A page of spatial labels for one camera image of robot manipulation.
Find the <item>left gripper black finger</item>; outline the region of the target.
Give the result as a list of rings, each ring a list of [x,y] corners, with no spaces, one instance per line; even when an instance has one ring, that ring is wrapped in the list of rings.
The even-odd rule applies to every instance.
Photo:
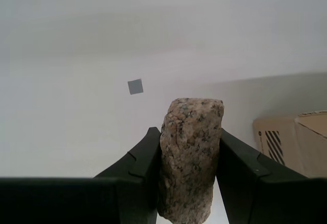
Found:
[[[326,223],[326,179],[307,178],[225,130],[216,178],[229,223]]]
[[[93,178],[1,178],[1,223],[156,223],[160,131]]]

